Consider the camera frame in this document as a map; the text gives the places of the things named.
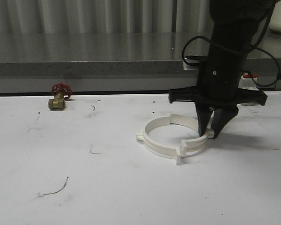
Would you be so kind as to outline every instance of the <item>black cable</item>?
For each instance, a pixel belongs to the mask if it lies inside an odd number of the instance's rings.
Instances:
[[[262,48],[256,47],[255,49],[258,50],[258,51],[261,51],[261,52],[263,52],[263,53],[265,53],[265,54],[267,54],[269,57],[271,57],[271,58],[274,60],[276,66],[277,66],[277,68],[278,68],[277,77],[276,77],[276,79],[275,79],[273,82],[271,82],[271,83],[269,83],[269,84],[260,84],[260,83],[257,83],[256,81],[254,81],[254,77],[252,76],[252,74],[251,74],[250,71],[246,71],[246,72],[249,74],[249,76],[250,76],[250,78],[253,80],[253,82],[254,82],[256,85],[258,85],[259,87],[262,87],[262,88],[270,87],[270,86],[276,84],[276,83],[278,82],[279,78],[280,78],[280,72],[281,72],[280,65],[279,65],[279,63],[278,63],[278,60],[277,60],[271,53],[267,52],[266,50],[264,50],[264,49],[262,49]]]
[[[221,48],[221,49],[223,49],[223,50],[225,50],[225,51],[227,51],[227,52],[229,52],[229,53],[232,53],[232,54],[246,54],[246,53],[252,52],[252,51],[253,51],[255,48],[257,48],[257,46],[260,44],[261,40],[263,39],[263,37],[264,37],[264,35],[265,35],[265,33],[266,33],[266,30],[267,30],[268,25],[269,25],[269,23],[270,23],[270,21],[271,21],[271,18],[272,18],[272,14],[273,14],[274,8],[275,8],[275,1],[273,2],[273,5],[272,5],[271,8],[269,9],[269,14],[268,14],[268,16],[267,16],[267,18],[266,18],[266,22],[265,22],[265,25],[263,26],[263,29],[262,29],[262,32],[261,32],[260,36],[258,37],[258,39],[257,39],[257,41],[255,42],[255,44],[250,45],[250,47],[249,47],[247,50],[241,51],[241,52],[240,52],[240,51],[234,51],[234,50],[231,50],[231,49],[229,49],[229,48],[226,48],[225,46],[222,46],[222,45],[217,44],[216,42],[210,40],[209,38],[207,38],[207,37],[205,37],[205,36],[203,36],[203,35],[198,35],[198,36],[195,36],[195,37],[191,38],[191,39],[184,45],[184,47],[183,47],[183,49],[182,49],[182,60],[183,60],[183,62],[184,62],[186,65],[191,66],[191,64],[188,63],[188,62],[185,60],[184,53],[185,53],[185,50],[186,50],[186,48],[188,47],[188,45],[189,45],[191,42],[193,42],[194,40],[196,40],[196,39],[203,39],[203,40],[207,41],[208,43],[210,43],[210,44],[212,44],[212,45],[214,45],[214,46],[216,46],[216,47],[219,47],[219,48]]]
[[[225,50],[225,51],[227,51],[227,52],[229,52],[229,53],[232,53],[232,54],[245,54],[245,53],[250,53],[250,52],[252,52],[253,50],[256,49],[256,50],[258,50],[258,51],[261,51],[261,52],[267,54],[268,56],[270,56],[270,57],[274,60],[276,66],[277,66],[277,68],[278,68],[278,74],[277,74],[276,80],[275,80],[274,82],[270,83],[270,84],[260,84],[260,83],[257,83],[256,81],[254,81],[254,78],[253,78],[253,76],[252,76],[252,74],[251,74],[250,71],[247,71],[247,73],[249,74],[249,76],[250,76],[250,78],[253,80],[253,82],[254,82],[256,85],[260,86],[260,87],[266,88],[266,87],[272,86],[273,84],[276,84],[276,83],[278,82],[278,80],[279,80],[280,71],[281,71],[281,68],[280,68],[280,65],[279,65],[277,59],[276,59],[271,53],[267,52],[266,50],[264,50],[264,49],[262,49],[262,48],[258,48],[258,47],[257,47],[257,46],[260,44],[261,40],[263,39],[263,37],[264,37],[264,35],[265,35],[265,33],[266,33],[266,30],[267,30],[267,28],[268,28],[268,25],[269,25],[269,23],[270,23],[270,20],[271,20],[273,11],[274,11],[274,7],[275,7],[275,1],[274,1],[274,3],[273,3],[272,7],[270,8],[269,15],[267,16],[265,25],[263,26],[262,32],[261,32],[261,34],[260,34],[258,40],[255,42],[255,44],[250,45],[250,47],[248,48],[248,50],[241,51],[241,52],[240,52],[240,51],[234,51],[234,50],[231,50],[231,49],[229,49],[229,48],[226,48],[225,46],[219,45],[218,43],[216,43],[216,42],[210,40],[209,38],[207,38],[207,37],[205,37],[205,36],[198,35],[198,36],[195,36],[195,37],[191,38],[191,39],[184,45],[184,47],[183,47],[183,49],[182,49],[182,52],[181,52],[181,54],[182,54],[182,61],[183,61],[186,65],[189,65],[189,66],[192,65],[191,63],[189,63],[189,62],[187,62],[187,61],[185,60],[184,54],[185,54],[185,50],[186,50],[186,48],[188,47],[188,45],[189,45],[191,42],[193,42],[194,40],[196,40],[196,39],[203,39],[203,40],[207,41],[209,44],[214,45],[214,46],[216,46],[216,47],[218,47],[218,48],[221,48],[221,49],[223,49],[223,50]]]
[[[46,194],[43,194],[43,195],[52,195],[52,194],[56,194],[56,193],[62,191],[65,188],[65,186],[67,185],[67,179],[66,179],[66,182],[65,182],[64,186],[60,190],[58,190],[56,192],[53,192],[53,193],[46,193]]]

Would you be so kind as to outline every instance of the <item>robotic arm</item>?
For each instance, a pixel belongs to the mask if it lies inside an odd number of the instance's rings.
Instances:
[[[237,104],[259,103],[264,105],[267,96],[262,91],[239,89],[247,54],[261,42],[276,0],[210,0],[209,12],[214,28],[207,57],[194,57],[200,63],[197,85],[171,89],[169,101],[193,101],[196,106],[199,135],[205,134],[214,111],[211,128],[214,138],[238,113]],[[266,24],[258,41],[251,44],[260,23]],[[195,39],[192,38],[184,47]]]

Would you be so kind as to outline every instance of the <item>brass valve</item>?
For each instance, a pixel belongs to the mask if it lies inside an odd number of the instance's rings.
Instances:
[[[73,92],[69,85],[58,83],[53,85],[51,93],[54,95],[54,99],[49,99],[49,109],[64,110],[66,107],[65,99],[69,99]]]

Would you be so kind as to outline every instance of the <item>white table surface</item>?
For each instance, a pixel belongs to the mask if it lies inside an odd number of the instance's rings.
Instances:
[[[0,225],[281,225],[281,92],[266,106],[239,106],[183,165],[135,134],[167,113],[196,117],[193,103],[72,96],[50,111],[49,98],[0,97]],[[169,143],[187,135],[177,125],[152,131]],[[39,196],[67,176],[62,191]]]

